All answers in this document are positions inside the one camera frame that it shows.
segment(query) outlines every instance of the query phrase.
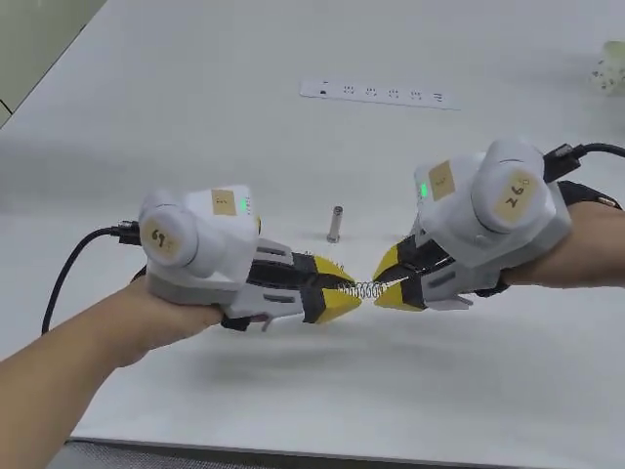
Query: metal spring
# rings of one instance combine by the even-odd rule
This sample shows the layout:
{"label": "metal spring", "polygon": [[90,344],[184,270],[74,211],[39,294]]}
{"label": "metal spring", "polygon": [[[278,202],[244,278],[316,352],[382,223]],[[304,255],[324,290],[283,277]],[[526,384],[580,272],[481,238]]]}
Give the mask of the metal spring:
{"label": "metal spring", "polygon": [[357,281],[339,285],[338,290],[361,300],[366,298],[379,298],[387,289],[387,284],[381,281]]}

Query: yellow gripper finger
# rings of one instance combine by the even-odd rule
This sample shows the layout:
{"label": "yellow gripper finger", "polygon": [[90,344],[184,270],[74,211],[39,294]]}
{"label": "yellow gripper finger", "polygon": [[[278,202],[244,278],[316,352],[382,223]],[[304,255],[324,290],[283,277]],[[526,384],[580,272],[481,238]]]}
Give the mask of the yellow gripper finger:
{"label": "yellow gripper finger", "polygon": [[375,274],[373,274],[373,280],[378,281],[380,278],[383,278],[384,274],[395,268],[398,262],[397,245],[395,244],[382,257]]}
{"label": "yellow gripper finger", "polygon": [[342,279],[345,283],[355,283],[351,276],[329,259],[321,256],[312,256],[312,258],[318,274],[333,276]]}
{"label": "yellow gripper finger", "polygon": [[304,322],[323,324],[330,322],[362,303],[359,298],[341,290],[327,288],[303,288]]}
{"label": "yellow gripper finger", "polygon": [[406,278],[389,286],[374,303],[380,308],[403,311],[423,311],[427,309],[423,300],[420,277]]}

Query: paper label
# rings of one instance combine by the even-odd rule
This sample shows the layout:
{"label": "paper label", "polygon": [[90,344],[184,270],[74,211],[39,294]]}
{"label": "paper label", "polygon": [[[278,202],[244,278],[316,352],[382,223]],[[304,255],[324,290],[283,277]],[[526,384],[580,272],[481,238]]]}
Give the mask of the paper label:
{"label": "paper label", "polygon": [[153,218],[148,219],[141,228],[141,243],[166,259],[173,258],[180,250],[180,242],[163,230]]}
{"label": "paper label", "polygon": [[234,192],[213,189],[213,213],[215,215],[236,216],[236,204],[234,203]]}
{"label": "paper label", "polygon": [[536,187],[533,175],[520,169],[514,171],[495,205],[495,214],[508,223],[516,223],[527,210]]}
{"label": "paper label", "polygon": [[432,198],[435,202],[450,195],[451,193],[456,192],[449,160],[444,161],[439,166],[432,168],[430,170],[429,177],[430,187],[432,188]]}

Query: table surface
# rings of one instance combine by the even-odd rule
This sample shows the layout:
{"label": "table surface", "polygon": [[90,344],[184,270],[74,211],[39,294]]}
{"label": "table surface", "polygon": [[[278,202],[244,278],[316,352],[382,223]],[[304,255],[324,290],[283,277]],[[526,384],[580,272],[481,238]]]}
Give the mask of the table surface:
{"label": "table surface", "polygon": [[[623,143],[624,102],[587,82],[623,13],[617,0],[108,0],[0,132],[0,357],[37,336],[79,238],[136,217],[151,189],[248,184],[266,237],[367,280],[412,224],[415,165],[510,135]],[[299,97],[315,77],[442,90],[461,110]],[[624,171],[596,155],[574,177],[625,199]],[[143,261],[94,243],[56,323]],[[216,327],[116,372],[74,437],[619,466],[622,304],[616,289],[519,287],[465,312],[367,304],[326,326]]]}

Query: cable connector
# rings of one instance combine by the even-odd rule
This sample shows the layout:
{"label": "cable connector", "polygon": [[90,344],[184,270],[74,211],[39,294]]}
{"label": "cable connector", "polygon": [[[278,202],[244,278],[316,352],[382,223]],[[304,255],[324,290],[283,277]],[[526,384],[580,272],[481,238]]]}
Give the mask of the cable connector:
{"label": "cable connector", "polygon": [[119,237],[120,244],[141,246],[139,222],[124,220],[113,228],[113,236]]}
{"label": "cable connector", "polygon": [[579,158],[587,153],[583,145],[572,147],[564,144],[556,149],[551,150],[543,156],[545,161],[544,181],[549,184],[553,183],[562,176],[576,170],[581,166]]}

